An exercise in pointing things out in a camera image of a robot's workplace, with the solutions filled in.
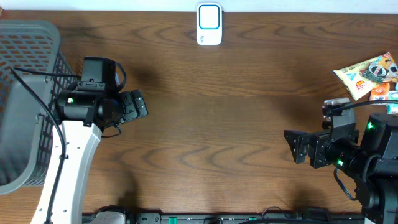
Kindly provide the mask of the orange tissue pack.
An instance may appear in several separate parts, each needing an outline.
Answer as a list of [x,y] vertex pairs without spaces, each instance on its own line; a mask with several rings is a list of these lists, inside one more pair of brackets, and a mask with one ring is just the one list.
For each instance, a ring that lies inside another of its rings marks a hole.
[[377,84],[376,87],[371,90],[369,100],[370,101],[388,100],[389,90],[390,90],[390,83],[385,82],[382,84]]

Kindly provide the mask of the green tissue pack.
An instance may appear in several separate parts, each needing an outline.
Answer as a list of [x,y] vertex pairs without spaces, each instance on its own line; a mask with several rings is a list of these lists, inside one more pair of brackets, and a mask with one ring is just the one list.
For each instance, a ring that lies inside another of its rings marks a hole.
[[[391,101],[397,101],[397,90],[389,90],[387,94],[387,99]],[[398,104],[397,103],[388,103],[386,105],[387,114],[397,114],[398,113]]]

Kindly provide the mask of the dark green small box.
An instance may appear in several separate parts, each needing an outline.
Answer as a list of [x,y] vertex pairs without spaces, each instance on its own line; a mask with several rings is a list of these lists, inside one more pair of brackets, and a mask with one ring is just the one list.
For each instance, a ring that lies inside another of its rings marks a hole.
[[371,80],[377,84],[381,84],[387,80],[389,70],[381,65],[370,63],[369,66],[361,73],[364,78]]

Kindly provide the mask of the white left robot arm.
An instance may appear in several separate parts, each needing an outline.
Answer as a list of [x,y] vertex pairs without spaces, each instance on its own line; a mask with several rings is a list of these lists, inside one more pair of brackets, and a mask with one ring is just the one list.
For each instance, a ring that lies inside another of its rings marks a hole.
[[32,223],[81,223],[88,175],[103,129],[123,123],[124,115],[144,101],[132,93],[123,99],[118,92],[63,91],[54,116],[36,93],[32,96],[53,122],[49,168]]

